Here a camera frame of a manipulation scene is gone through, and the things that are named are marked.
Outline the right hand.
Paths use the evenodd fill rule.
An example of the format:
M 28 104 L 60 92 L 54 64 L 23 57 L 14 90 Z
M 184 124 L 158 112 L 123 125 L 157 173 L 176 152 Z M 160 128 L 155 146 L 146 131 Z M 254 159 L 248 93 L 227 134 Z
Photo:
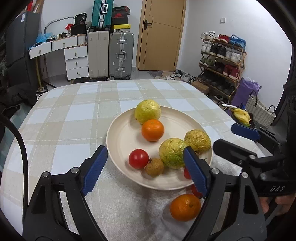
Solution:
M 286 195 L 286 196 L 276 197 L 275 199 L 276 204 L 282 206 L 280 211 L 277 213 L 277 215 L 282 215 L 287 213 L 290 207 L 292 206 L 294 200 L 295 200 L 295 193 Z M 269 210 L 269 205 L 267 201 L 268 201 L 268 197 L 260 197 L 260 203 L 264 213 L 267 213 L 267 211 Z

